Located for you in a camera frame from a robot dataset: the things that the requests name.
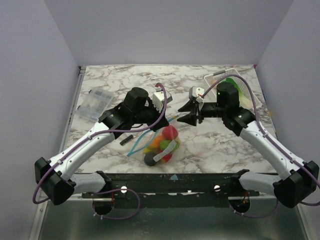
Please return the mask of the yellow banana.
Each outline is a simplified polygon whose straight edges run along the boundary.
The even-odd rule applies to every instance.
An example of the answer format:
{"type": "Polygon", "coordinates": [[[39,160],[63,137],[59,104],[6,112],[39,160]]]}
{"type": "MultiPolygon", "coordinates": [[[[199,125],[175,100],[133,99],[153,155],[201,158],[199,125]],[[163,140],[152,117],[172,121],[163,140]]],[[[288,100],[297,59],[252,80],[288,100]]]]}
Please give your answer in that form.
{"type": "Polygon", "coordinates": [[[143,153],[144,154],[147,154],[147,153],[158,153],[160,150],[159,147],[146,147],[144,150],[143,150],[143,153]]]}

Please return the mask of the dark avocado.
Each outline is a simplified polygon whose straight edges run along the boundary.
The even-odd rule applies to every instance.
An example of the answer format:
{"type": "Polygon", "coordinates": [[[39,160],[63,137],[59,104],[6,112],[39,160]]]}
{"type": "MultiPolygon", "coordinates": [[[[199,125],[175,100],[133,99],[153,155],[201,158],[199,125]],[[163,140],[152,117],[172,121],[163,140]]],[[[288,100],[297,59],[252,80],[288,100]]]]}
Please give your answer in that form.
{"type": "Polygon", "coordinates": [[[155,152],[146,153],[143,158],[144,163],[149,167],[155,166],[157,164],[157,162],[154,160],[156,155],[157,154],[155,152]]]}

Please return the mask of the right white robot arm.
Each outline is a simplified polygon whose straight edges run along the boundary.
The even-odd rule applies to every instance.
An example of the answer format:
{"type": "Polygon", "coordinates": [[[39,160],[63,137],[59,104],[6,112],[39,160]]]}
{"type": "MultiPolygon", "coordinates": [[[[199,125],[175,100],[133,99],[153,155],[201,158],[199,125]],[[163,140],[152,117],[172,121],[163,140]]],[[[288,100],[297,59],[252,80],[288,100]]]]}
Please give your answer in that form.
{"type": "Polygon", "coordinates": [[[239,92],[229,82],[216,87],[217,101],[206,102],[206,91],[193,86],[189,100],[178,111],[186,112],[179,122],[192,126],[205,118],[221,118],[224,126],[251,144],[275,169],[277,176],[241,170],[230,183],[230,191],[241,196],[247,190],[275,196],[282,205],[294,208],[316,190],[319,166],[306,162],[278,142],[258,121],[258,115],[240,106],[239,92]]]}

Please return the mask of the red strawberry toy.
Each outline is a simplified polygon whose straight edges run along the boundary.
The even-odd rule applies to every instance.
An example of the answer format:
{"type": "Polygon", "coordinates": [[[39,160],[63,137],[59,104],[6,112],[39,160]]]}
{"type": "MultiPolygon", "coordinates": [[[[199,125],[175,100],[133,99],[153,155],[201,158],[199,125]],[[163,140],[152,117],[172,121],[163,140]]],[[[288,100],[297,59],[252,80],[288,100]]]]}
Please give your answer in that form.
{"type": "Polygon", "coordinates": [[[172,141],[178,137],[179,133],[178,133],[178,130],[174,126],[169,125],[162,130],[161,135],[165,140],[172,141]]]}

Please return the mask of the clear zip top bag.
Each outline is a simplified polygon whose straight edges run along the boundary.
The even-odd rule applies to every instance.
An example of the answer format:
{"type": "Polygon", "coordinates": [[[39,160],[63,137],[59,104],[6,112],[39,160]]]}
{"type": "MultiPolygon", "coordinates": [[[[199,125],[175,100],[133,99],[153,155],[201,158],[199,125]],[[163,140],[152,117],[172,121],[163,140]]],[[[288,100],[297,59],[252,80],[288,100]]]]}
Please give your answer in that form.
{"type": "Polygon", "coordinates": [[[184,147],[179,135],[178,116],[175,114],[170,117],[169,125],[155,132],[146,130],[137,134],[137,139],[127,156],[141,160],[149,167],[180,160],[184,153],[184,147]]]}

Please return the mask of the green lime fruit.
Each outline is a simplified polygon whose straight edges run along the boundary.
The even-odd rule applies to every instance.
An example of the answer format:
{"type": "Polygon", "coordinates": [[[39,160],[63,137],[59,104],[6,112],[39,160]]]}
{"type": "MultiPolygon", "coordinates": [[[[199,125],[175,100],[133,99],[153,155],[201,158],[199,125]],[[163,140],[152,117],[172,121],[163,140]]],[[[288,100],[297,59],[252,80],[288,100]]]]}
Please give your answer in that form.
{"type": "MultiPolygon", "coordinates": [[[[180,142],[178,140],[174,140],[174,141],[176,142],[176,145],[174,149],[171,151],[172,153],[174,153],[180,147],[180,142]]],[[[171,140],[162,140],[159,143],[159,152],[162,152],[163,150],[165,150],[171,142],[172,142],[171,140]]]]}

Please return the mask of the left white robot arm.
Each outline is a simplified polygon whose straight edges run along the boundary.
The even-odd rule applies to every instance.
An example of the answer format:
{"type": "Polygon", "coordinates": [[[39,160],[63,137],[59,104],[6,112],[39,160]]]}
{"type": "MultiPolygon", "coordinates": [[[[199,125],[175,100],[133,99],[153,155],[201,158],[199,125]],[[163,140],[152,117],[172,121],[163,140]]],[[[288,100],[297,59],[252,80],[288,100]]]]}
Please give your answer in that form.
{"type": "Polygon", "coordinates": [[[54,205],[60,205],[74,194],[96,193],[104,198],[110,194],[109,178],[102,171],[77,175],[76,171],[92,155],[104,146],[112,143],[123,133],[138,133],[134,125],[147,126],[145,130],[156,131],[168,126],[165,112],[172,95],[161,83],[156,84],[152,97],[140,87],[133,87],[124,100],[108,109],[98,118],[93,127],[79,140],[49,160],[39,158],[34,164],[35,181],[32,201],[42,190],[46,199],[54,205]]]}

